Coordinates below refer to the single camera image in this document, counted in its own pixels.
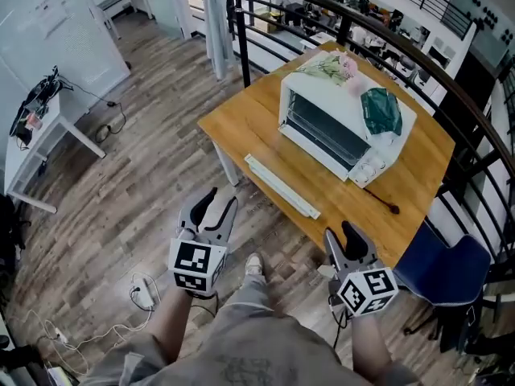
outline white cable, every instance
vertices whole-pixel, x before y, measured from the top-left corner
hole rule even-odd
[[[154,287],[155,287],[155,292],[157,294],[157,297],[158,297],[158,300],[159,300],[159,303],[161,303],[161,297],[159,296],[159,289],[158,289],[158,286],[157,284],[155,283],[155,280],[152,278],[152,276],[149,276],[148,274],[146,273],[141,273],[141,272],[136,272],[136,273],[133,273],[132,275],[132,278],[130,279],[131,280],[131,283],[134,283],[134,276],[137,275],[137,274],[141,274],[142,276],[145,276],[145,277],[148,277],[149,279],[152,280],[152,283],[154,283]],[[34,316],[38,319],[38,322],[39,324],[41,325],[41,327],[43,328],[44,332],[45,332],[45,335],[47,336],[48,340],[51,341],[51,345],[52,347],[54,348],[54,351],[56,352],[56,354],[59,356],[60,360],[64,363],[64,366],[66,366],[66,368],[68,368],[68,370],[70,372],[73,372],[73,373],[76,373],[77,375],[79,376],[86,376],[89,372],[89,362],[88,360],[84,357],[84,355],[82,353],[80,353],[79,351],[79,348],[83,345],[83,344],[86,344],[86,343],[89,343],[89,342],[92,342],[93,340],[96,340],[96,339],[103,339],[105,336],[107,336],[111,331],[114,331],[114,333],[117,334],[117,336],[121,339],[120,342],[116,342],[113,347],[111,347],[111,349],[109,349],[109,351],[111,351],[112,349],[114,349],[116,346],[118,346],[120,343],[123,343],[126,341],[126,339],[120,335],[120,333],[117,331],[117,328],[122,328],[122,329],[125,329],[127,331],[130,331],[130,332],[137,332],[137,331],[142,331],[146,325],[148,324],[148,322],[150,321],[150,316],[152,315],[152,310],[149,310],[149,313],[148,313],[148,316],[146,317],[146,320],[145,322],[141,323],[140,325],[136,326],[136,327],[129,327],[129,326],[126,326],[124,324],[121,324],[121,323],[118,323],[114,326],[112,326],[108,331],[106,331],[103,335],[97,335],[97,336],[93,336],[91,339],[86,339],[86,340],[83,340],[82,342],[80,342],[77,346],[73,346],[69,343],[64,343],[64,342],[61,342],[57,339],[54,339],[53,336],[50,334],[50,331],[48,330],[48,327],[47,325],[51,325],[51,327],[53,328],[54,332],[56,331],[56,325],[54,325],[54,323],[52,323],[50,320],[46,319],[43,323],[43,321],[41,320],[41,318],[39,317],[39,315],[33,310],[33,309],[30,309],[28,312],[27,312],[27,315],[25,316],[25,319],[19,319],[19,318],[16,318],[16,317],[11,317],[11,318],[14,318],[16,320],[19,320],[20,322],[22,323],[25,323],[28,318],[29,318],[29,315],[30,314],[34,314]],[[63,356],[59,353],[59,351],[57,350],[56,346],[55,346],[55,343],[57,344],[60,344],[62,345],[63,347],[65,347],[66,349],[70,350],[70,351],[75,351],[81,358],[82,360],[84,361],[85,365],[86,365],[86,373],[82,373],[82,372],[79,372],[77,370],[75,370],[74,368],[72,368],[69,364],[66,363],[66,361],[64,360]]]

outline floor plank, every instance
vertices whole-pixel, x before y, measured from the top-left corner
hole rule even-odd
[[[32,221],[27,250],[6,310],[15,338],[34,342],[43,333],[34,317],[26,323],[18,320],[30,309],[52,320],[74,344],[103,334],[115,323],[143,322],[146,313],[129,301],[132,274],[150,274],[164,293],[170,282],[168,244],[182,202],[201,187],[219,187],[207,223],[215,222],[231,196],[240,204],[231,254],[218,283],[221,302],[238,287],[246,257],[258,250],[268,264],[277,307],[332,343],[336,324],[327,305],[327,284],[316,272],[325,255],[248,179],[236,188],[229,185],[212,143],[196,124],[242,89],[239,72],[217,81],[201,38],[170,40],[143,15],[120,18],[117,26],[123,36],[117,44],[133,69],[108,98],[122,103],[126,125],[102,143],[107,153],[103,160],[67,135],[51,153],[47,173],[33,182],[31,193],[59,210],[55,215],[27,210]],[[121,123],[117,109],[98,104],[78,126],[92,137],[101,124],[116,129]],[[212,302],[203,304],[214,307]],[[428,330],[402,335],[406,322],[424,307],[401,293],[380,315],[390,350],[425,384],[466,384],[468,376],[456,366],[463,359],[454,352],[441,355],[438,344],[426,340]],[[207,312],[192,309],[181,356],[198,348],[211,320]],[[81,351],[94,364],[119,340],[111,333]],[[347,329],[337,352],[348,366],[350,347]],[[47,340],[39,348],[58,361]],[[76,370],[85,369],[77,354],[60,352]]]

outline person's leg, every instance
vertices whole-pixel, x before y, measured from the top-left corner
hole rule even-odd
[[[253,253],[245,264],[245,278],[240,289],[234,292],[223,307],[246,305],[273,311],[266,286],[261,256]]]

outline desk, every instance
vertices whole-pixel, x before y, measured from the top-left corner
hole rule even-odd
[[[320,44],[336,41],[336,37],[329,35],[325,31],[319,31],[316,35],[313,35],[311,38]],[[316,48],[316,45],[314,45],[313,43],[310,43],[304,39],[300,40],[300,43],[303,45],[303,51],[306,51],[307,48]]]
[[[62,114],[63,106],[67,104],[67,101],[72,101],[71,96],[66,95],[67,93],[59,92],[48,102],[48,112],[41,119],[43,126],[39,130],[32,130],[32,139],[28,145],[28,149],[22,150],[19,147],[21,142],[19,140],[18,143],[16,142],[17,138],[9,137],[7,140],[6,172],[4,178],[5,194],[11,195],[16,199],[20,199],[32,206],[49,211],[50,213],[56,213],[57,207],[36,199],[32,199],[28,195],[24,195],[23,189],[25,188],[28,180],[30,180],[30,177],[34,174],[30,173],[27,176],[26,173],[27,169],[30,169],[29,164],[31,163],[31,160],[36,158],[40,161],[47,161],[47,157],[43,156],[38,151],[38,148],[40,148],[45,140],[48,139],[52,131],[54,131],[58,125],[62,125],[68,132],[73,134],[79,141],[81,141],[85,146],[96,153],[100,158],[105,156],[105,152],[100,147],[98,147],[95,143],[84,136],[82,132],[80,132],[78,128],[76,128]],[[52,149],[56,144],[57,142],[55,142],[53,145],[50,145],[49,148]],[[17,183],[21,183],[21,187],[16,187]]]
[[[343,50],[325,43],[320,50]],[[386,74],[358,56],[361,72],[390,90],[418,115],[398,161],[374,180],[368,189],[397,204],[394,215],[354,183],[342,182],[326,167],[278,131],[281,79],[315,55],[312,50],[263,76],[199,121],[216,144],[220,160],[232,184],[237,183],[233,162],[306,235],[323,249],[323,233],[330,227],[344,243],[342,220],[361,228],[376,244],[388,266],[395,266],[428,213],[451,159],[454,142],[431,116]],[[283,182],[321,212],[317,220],[302,216],[249,169],[245,156],[252,154]]]
[[[114,26],[112,16],[110,16],[108,14],[108,10],[120,2],[121,3],[130,2],[132,4],[132,0],[104,0],[102,3],[100,3],[98,5],[98,8],[101,10],[102,14],[104,15],[105,21],[109,24],[109,27],[111,28],[111,30],[113,31],[113,33],[117,39],[120,39],[120,35],[118,34],[117,28]],[[146,14],[148,15],[148,18],[151,20],[152,19],[152,10],[150,9],[150,4],[149,4],[148,0],[143,0],[143,3],[145,4]]]

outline power strip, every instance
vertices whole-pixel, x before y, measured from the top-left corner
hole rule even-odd
[[[154,306],[154,299],[150,295],[148,287],[146,287],[145,279],[134,279],[131,283],[132,299],[142,308],[150,309]]]

